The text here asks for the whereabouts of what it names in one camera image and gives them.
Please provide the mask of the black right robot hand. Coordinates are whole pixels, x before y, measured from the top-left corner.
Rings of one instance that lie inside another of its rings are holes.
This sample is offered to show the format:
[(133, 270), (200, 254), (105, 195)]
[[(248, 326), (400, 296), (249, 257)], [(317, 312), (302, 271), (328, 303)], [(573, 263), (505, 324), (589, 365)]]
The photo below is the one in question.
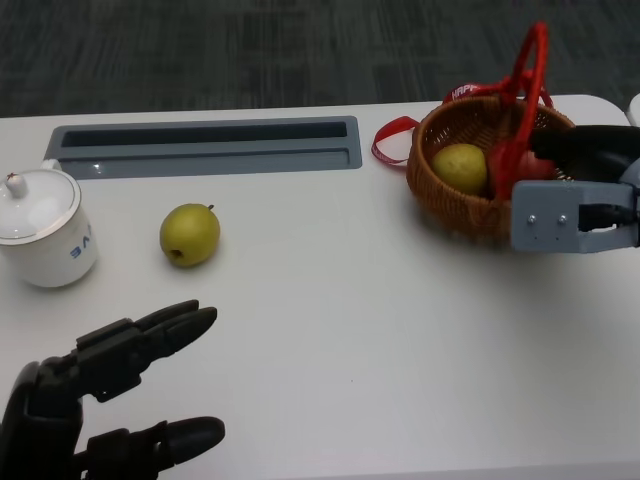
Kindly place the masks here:
[(551, 160), (563, 180), (618, 183), (639, 159), (639, 128), (580, 125), (566, 130), (534, 129), (531, 150)]

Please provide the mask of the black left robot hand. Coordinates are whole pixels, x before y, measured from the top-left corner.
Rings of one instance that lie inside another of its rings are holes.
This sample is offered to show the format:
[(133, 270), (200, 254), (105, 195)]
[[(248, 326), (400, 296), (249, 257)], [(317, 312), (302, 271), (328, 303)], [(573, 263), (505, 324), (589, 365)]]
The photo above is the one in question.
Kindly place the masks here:
[(27, 364), (1, 422), (2, 478), (155, 479), (217, 446), (223, 421), (197, 417), (117, 429), (76, 450), (85, 396), (104, 403), (137, 387), (152, 362), (199, 339), (216, 319), (216, 308), (188, 300), (137, 321), (118, 320), (78, 338), (65, 356)]

